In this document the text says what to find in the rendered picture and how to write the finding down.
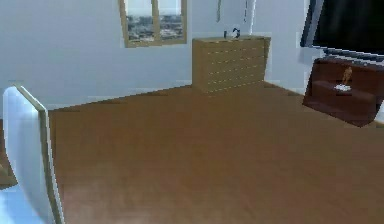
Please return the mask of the light wooden chest of drawers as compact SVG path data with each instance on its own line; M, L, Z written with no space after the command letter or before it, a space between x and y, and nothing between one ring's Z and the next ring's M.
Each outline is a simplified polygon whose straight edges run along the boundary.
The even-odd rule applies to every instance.
M213 93L262 81L270 42L270 37L256 35L194 38L192 86Z

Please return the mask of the small dark object on chest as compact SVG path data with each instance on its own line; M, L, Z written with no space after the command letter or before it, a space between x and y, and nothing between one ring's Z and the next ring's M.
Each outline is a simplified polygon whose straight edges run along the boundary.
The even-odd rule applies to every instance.
M225 30L223 32L223 37L225 39L227 38L238 39L240 37L240 30L237 28L234 28L231 32L228 32L227 30Z

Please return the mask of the wooden framed window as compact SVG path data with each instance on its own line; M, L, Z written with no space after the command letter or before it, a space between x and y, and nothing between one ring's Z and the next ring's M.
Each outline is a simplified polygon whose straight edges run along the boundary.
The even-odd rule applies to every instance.
M187 0L117 0L126 48L187 43Z

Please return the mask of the dark brown television stand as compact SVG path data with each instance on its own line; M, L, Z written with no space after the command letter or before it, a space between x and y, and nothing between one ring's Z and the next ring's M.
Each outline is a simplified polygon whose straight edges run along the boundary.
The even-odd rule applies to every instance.
M350 91L334 87L342 84L344 71L352 68L346 85ZM371 123L384 102L384 66L335 57L313 62L303 104L357 127Z

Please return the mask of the small orange figurine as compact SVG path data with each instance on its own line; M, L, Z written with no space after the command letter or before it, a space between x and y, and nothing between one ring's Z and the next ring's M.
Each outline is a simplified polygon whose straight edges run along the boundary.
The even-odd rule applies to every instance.
M352 68L348 67L343 74L342 84L346 85L352 76Z

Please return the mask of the white chair with wooden edge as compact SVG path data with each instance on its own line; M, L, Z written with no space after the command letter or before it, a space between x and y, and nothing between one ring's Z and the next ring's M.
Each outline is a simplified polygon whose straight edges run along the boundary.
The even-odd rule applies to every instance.
M29 205L43 224L65 224L48 110L23 86L3 93L3 132L6 155Z

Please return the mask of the black television set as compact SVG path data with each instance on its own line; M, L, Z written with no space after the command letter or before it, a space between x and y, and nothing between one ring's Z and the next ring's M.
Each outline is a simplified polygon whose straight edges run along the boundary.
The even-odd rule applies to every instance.
M309 0L300 46L384 62L384 0Z

